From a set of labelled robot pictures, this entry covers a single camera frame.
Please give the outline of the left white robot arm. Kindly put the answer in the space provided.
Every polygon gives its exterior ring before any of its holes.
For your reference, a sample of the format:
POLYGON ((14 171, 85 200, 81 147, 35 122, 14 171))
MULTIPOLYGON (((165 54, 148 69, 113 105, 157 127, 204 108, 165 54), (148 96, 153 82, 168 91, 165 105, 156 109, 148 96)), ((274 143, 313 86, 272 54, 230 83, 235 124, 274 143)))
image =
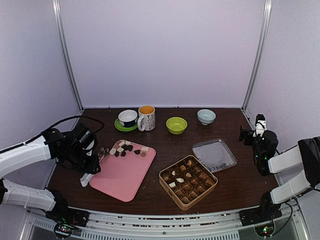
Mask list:
POLYGON ((80 123, 66 132, 50 127, 39 136, 1 150, 1 204, 36 208, 52 212, 61 222, 69 221, 72 211, 59 191, 27 187, 5 177, 23 167, 48 160, 68 162, 73 170, 95 175, 101 171, 99 157, 92 153, 97 143, 96 135, 80 123))

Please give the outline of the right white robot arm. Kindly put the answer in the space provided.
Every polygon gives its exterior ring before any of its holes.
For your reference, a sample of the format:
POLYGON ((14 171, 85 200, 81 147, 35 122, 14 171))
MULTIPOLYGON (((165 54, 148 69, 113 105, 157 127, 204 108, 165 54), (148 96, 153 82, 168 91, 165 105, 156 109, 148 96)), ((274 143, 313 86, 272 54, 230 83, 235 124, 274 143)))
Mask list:
POLYGON ((303 167, 295 177, 262 195, 259 207, 254 210, 259 220, 268 220, 281 204, 309 192, 320 183, 319 137, 299 140, 297 145, 275 155, 279 143, 277 135, 259 121, 255 130, 240 127, 238 140, 252 147, 254 165, 262 176, 303 167))

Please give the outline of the bear print tin lid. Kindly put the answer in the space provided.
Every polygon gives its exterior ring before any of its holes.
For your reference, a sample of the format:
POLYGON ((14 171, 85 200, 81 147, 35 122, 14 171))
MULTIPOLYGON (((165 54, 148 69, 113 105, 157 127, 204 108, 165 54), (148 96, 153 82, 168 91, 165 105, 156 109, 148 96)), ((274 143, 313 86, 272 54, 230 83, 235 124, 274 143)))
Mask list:
POLYGON ((195 143, 191 150, 211 173, 229 169, 237 164, 235 156, 221 138, 195 143))

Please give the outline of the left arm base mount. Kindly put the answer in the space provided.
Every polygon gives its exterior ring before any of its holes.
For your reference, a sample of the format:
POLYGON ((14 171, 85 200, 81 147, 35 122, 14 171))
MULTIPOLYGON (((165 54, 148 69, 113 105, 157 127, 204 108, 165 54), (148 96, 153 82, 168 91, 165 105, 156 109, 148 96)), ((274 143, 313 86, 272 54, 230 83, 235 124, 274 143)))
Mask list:
POLYGON ((90 213, 85 210, 74 208, 53 209, 45 211, 45 216, 56 223, 68 225, 71 227, 86 227, 90 213))

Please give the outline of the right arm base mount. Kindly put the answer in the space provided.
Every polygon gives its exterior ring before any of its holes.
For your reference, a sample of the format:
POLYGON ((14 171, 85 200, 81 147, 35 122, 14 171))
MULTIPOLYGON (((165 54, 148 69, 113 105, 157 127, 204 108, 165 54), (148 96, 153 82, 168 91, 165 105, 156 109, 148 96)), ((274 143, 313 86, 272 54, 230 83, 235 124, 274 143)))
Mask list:
POLYGON ((265 210, 261 207, 245 209, 239 212, 240 221, 243 227, 271 221, 281 216, 282 212, 279 209, 265 210))

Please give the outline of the speckled white heart chocolate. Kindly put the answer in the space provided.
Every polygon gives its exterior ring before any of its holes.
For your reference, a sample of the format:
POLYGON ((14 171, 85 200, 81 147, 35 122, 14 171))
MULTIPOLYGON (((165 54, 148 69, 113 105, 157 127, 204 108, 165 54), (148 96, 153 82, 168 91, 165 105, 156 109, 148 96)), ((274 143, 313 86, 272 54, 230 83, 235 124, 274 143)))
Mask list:
POLYGON ((185 180, 183 178, 179 177, 179 178, 176 179, 176 181, 179 182, 179 183, 183 183, 185 180))

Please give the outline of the white metal tongs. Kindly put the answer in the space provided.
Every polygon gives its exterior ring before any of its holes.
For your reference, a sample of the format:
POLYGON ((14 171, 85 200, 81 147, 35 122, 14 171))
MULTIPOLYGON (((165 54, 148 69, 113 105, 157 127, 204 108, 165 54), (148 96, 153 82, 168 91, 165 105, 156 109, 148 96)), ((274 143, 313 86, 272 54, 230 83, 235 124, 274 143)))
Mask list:
MULTIPOLYGON (((109 148, 103 148, 103 147, 98 151, 97 156, 98 156, 99 163, 101 163, 102 160, 109 154, 109 151, 110 151, 109 148)), ((81 186, 86 187, 93 176, 94 176, 93 174, 85 173, 80 178, 81 186)))

